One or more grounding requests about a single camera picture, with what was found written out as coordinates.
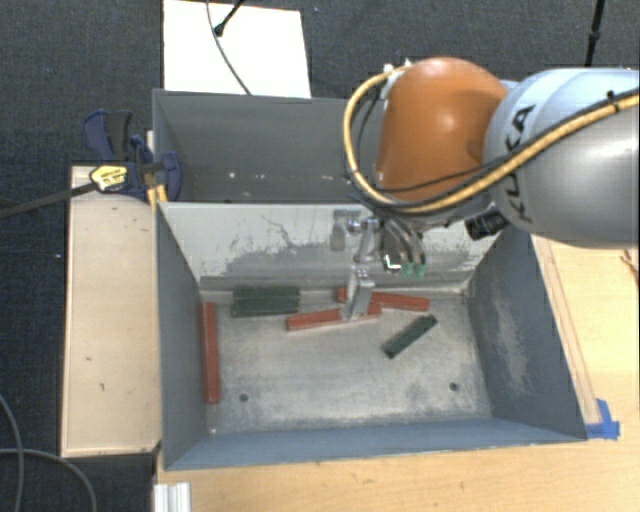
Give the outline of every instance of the blue clamp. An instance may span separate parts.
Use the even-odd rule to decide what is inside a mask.
[[[93,112],[82,125],[85,144],[101,162],[122,162],[121,165],[127,168],[128,184],[115,193],[146,201],[149,185],[144,183],[142,175],[154,173],[156,183],[166,186],[169,201],[176,201],[182,188],[182,168],[177,154],[168,151],[154,164],[153,153],[140,135],[127,140],[131,116],[128,110]],[[129,158],[127,142],[135,155],[133,158]]]
[[[596,398],[598,409],[600,410],[600,423],[585,425],[589,439],[611,439],[617,441],[620,437],[620,422],[611,419],[609,406],[605,400]]]

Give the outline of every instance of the wooden block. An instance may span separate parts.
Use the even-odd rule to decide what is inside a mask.
[[[367,314],[359,317],[358,320],[375,318],[381,314],[382,308],[380,305],[369,304]],[[312,329],[314,327],[323,327],[326,325],[341,323],[347,322],[340,316],[340,308],[314,311],[312,313],[300,313],[299,315],[290,316],[286,320],[288,331],[299,331],[302,329]]]
[[[347,288],[345,286],[338,288],[337,301],[347,301]],[[373,292],[371,294],[371,302],[388,309],[402,309],[405,311],[429,310],[429,299],[415,297],[413,295]]]
[[[167,189],[164,188],[164,185],[158,185],[156,187],[156,190],[158,191],[158,201],[160,201],[161,203],[167,203],[169,202],[169,197],[167,196]]]
[[[217,404],[221,398],[217,330],[215,305],[211,302],[201,304],[200,342],[202,349],[202,389],[204,401],[208,404]]]

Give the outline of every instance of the black cable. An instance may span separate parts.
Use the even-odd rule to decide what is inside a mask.
[[[222,37],[224,34],[224,29],[227,26],[227,23],[229,23],[229,20],[231,18],[233,18],[233,15],[236,13],[236,11],[238,9],[240,9],[240,6],[244,3],[244,0],[238,0],[234,6],[233,9],[231,9],[231,11],[229,12],[229,14],[227,14],[227,16],[222,20],[222,23],[218,23],[216,25],[216,28],[214,28],[215,33],[218,37]]]
[[[18,423],[16,422],[16,417],[13,415],[9,404],[4,399],[4,397],[0,394],[0,405],[4,409],[4,414],[9,420],[9,424],[11,425],[11,430],[13,430],[13,438],[15,442],[15,453],[18,455],[18,488],[16,490],[16,501],[14,510],[15,512],[20,512],[20,508],[22,507],[22,494],[24,491],[24,446],[22,446],[22,437],[20,436],[20,429],[18,428]]]
[[[396,187],[396,188],[385,188],[385,187],[378,187],[376,186],[375,189],[379,192],[385,192],[388,194],[393,194],[394,192],[411,192],[413,190],[419,190],[421,188],[427,188],[427,187],[431,187],[433,185],[437,185],[438,183],[443,183],[445,181],[449,181],[452,180],[454,178],[462,178],[464,176],[467,176],[469,174],[473,174],[473,173],[477,173],[480,171],[485,170],[487,167],[489,167],[489,164],[484,164],[484,165],[479,165],[477,167],[473,167],[471,169],[466,169],[464,171],[460,171],[454,174],[449,174],[447,176],[442,176],[441,178],[437,178],[437,179],[433,179],[433,180],[429,180],[429,181],[423,181],[422,183],[417,183],[415,185],[407,185],[406,187]]]
[[[382,93],[382,85],[378,85],[375,88],[375,95],[371,102],[369,103],[369,107],[364,114],[364,118],[362,119],[362,123],[360,123],[360,130],[358,131],[358,136],[356,139],[356,157],[360,160],[360,146],[362,145],[362,137],[364,135],[364,130],[367,126],[367,122],[373,113],[373,109],[378,104],[378,100],[380,99],[380,94]]]
[[[222,59],[224,60],[225,64],[229,68],[229,71],[231,71],[231,74],[234,76],[238,84],[240,84],[240,87],[242,87],[242,90],[245,92],[245,94],[247,96],[253,96],[249,88],[245,85],[245,83],[242,81],[240,76],[238,76],[238,73],[236,72],[231,62],[229,61],[229,58],[227,57],[227,54],[224,51],[224,48],[222,48],[222,44],[220,44],[220,40],[218,39],[218,34],[216,34],[216,28],[213,26],[213,21],[211,21],[211,11],[209,10],[209,0],[205,0],[205,2],[207,7],[207,19],[209,20],[209,28],[211,29],[211,35],[213,36],[213,40],[215,41],[216,46],[218,47],[218,51],[220,52]]]
[[[600,39],[600,22],[602,21],[602,13],[604,12],[605,0],[597,0],[596,7],[593,11],[593,20],[591,21],[591,32],[589,32],[589,46],[587,47],[587,56],[584,61],[585,67],[591,67],[593,62],[593,54],[596,51],[596,43]]]
[[[638,88],[635,89],[631,89],[619,94],[607,94],[607,97],[604,100],[601,100],[599,102],[593,103],[583,109],[578,110],[577,112],[574,112],[573,114],[561,119],[560,121],[552,124],[551,126],[548,126],[547,128],[545,128],[544,130],[540,131],[539,133],[537,133],[534,137],[532,137],[531,139],[519,144],[517,146],[517,148],[513,149],[512,151],[510,151],[509,153],[496,157],[493,160],[491,160],[490,162],[487,162],[486,164],[483,164],[483,166],[480,168],[480,170],[477,172],[477,174],[473,175],[472,177],[470,177],[469,179],[465,180],[462,183],[459,183],[457,185],[454,185],[453,187],[451,187],[450,189],[437,194],[435,196],[429,197],[427,199],[422,199],[420,201],[411,201],[411,202],[404,202],[401,204],[386,204],[386,203],[380,203],[379,201],[376,201],[375,199],[369,199],[369,202],[374,205],[376,208],[379,208],[381,210],[392,210],[392,211],[396,211],[402,215],[407,215],[407,216],[421,216],[424,215],[424,213],[422,212],[417,212],[417,213],[413,213],[413,212],[406,212],[404,211],[407,208],[413,208],[413,207],[419,207],[419,206],[427,206],[429,204],[432,204],[436,201],[439,201],[445,197],[450,196],[451,194],[454,194],[456,192],[459,192],[461,189],[469,186],[470,184],[478,181],[479,179],[481,179],[482,177],[486,176],[487,174],[490,174],[493,170],[495,170],[496,168],[500,167],[502,164],[504,164],[505,162],[511,160],[512,158],[515,158],[518,154],[524,152],[525,150],[527,150],[529,147],[531,147],[532,145],[534,145],[535,143],[538,142],[538,140],[542,139],[543,137],[545,137],[547,134],[559,129],[560,127],[564,126],[565,124],[573,121],[574,119],[583,117],[591,112],[594,112],[602,107],[606,107],[609,105],[613,105],[613,106],[617,106],[617,102],[618,101],[622,101],[624,99],[630,98],[632,96],[636,96],[638,94]],[[455,208],[455,205],[450,205],[450,206],[443,206],[442,208],[438,208],[436,210],[432,210],[429,212],[430,215],[439,213],[439,212],[444,212],[447,210],[453,210]]]
[[[18,450],[15,448],[0,449],[0,455],[14,455],[15,453],[17,453],[17,451]],[[72,464],[66,459],[63,459],[62,457],[54,455],[53,453],[41,452],[40,450],[30,450],[29,448],[24,448],[22,451],[24,455],[39,457],[41,459],[46,459],[61,464],[69,471],[71,471],[74,475],[76,475],[84,485],[85,489],[87,489],[89,498],[91,499],[91,510],[93,512],[98,512],[98,500],[96,498],[96,491],[94,490],[87,476],[78,466]]]
[[[84,185],[80,185],[76,188],[63,190],[61,192],[56,192],[55,194],[50,194],[39,199],[34,199],[33,201],[21,203],[16,206],[12,206],[11,208],[5,208],[3,210],[0,210],[0,220],[13,217],[14,215],[19,215],[20,213],[31,212],[33,210],[37,210],[38,208],[42,208],[43,206],[49,206],[50,204],[57,203],[58,201],[65,201],[73,197],[81,196],[83,194],[87,194],[88,192],[93,192],[95,189],[95,183],[90,182]]]
[[[3,448],[0,449],[0,455],[17,455],[18,456],[18,490],[16,492],[16,501],[15,501],[15,512],[20,512],[20,508],[22,507],[22,495],[24,490],[24,456],[29,455],[31,457],[40,457],[41,459],[47,459],[58,464],[62,464],[69,471],[75,474],[80,481],[83,483],[87,492],[89,493],[89,497],[91,499],[91,510],[93,512],[98,512],[98,500],[96,499],[96,492],[91,485],[91,482],[87,478],[87,476],[74,464],[69,462],[68,460],[63,459],[62,457],[58,457],[52,453],[43,452],[40,450],[30,450],[28,448],[24,448],[22,445],[22,437],[20,436],[20,429],[18,428],[18,423],[16,421],[16,417],[14,416],[9,404],[6,402],[4,397],[0,394],[0,405],[4,409],[4,413],[11,424],[11,429],[13,430],[13,436],[15,438],[15,448]]]

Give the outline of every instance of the black carpet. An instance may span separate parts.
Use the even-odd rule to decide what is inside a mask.
[[[466,57],[522,79],[584,62],[592,2],[527,0],[264,0],[302,11],[314,96],[346,97],[385,62]],[[162,85],[160,0],[0,1],[0,197],[26,201],[67,186],[73,160],[91,158],[80,125],[98,109],[135,112],[151,126]],[[607,2],[594,65],[638,67],[640,3]],[[57,451],[65,298],[64,204],[0,220],[0,393],[26,447]],[[13,438],[0,420],[0,448]],[[149,456],[77,461],[101,511],[150,509]],[[15,458],[0,459],[0,511],[13,510]],[[61,467],[28,461],[23,510],[88,510]]]

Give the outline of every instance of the green block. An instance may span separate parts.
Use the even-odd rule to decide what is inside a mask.
[[[250,316],[291,315],[300,309],[296,298],[245,299],[231,305],[231,316],[235,318]]]
[[[402,264],[402,275],[404,277],[411,277],[413,275],[413,263],[407,262]]]
[[[420,264],[420,265],[416,265],[414,267],[414,272],[416,274],[416,277],[419,277],[420,279],[424,278],[424,274],[427,271],[427,265],[426,264]]]
[[[281,298],[300,299],[300,289],[295,286],[243,286],[233,290],[233,302]]]
[[[438,321],[433,315],[422,316],[414,320],[404,331],[382,345],[382,351],[387,354],[389,359],[393,359],[437,323]]]

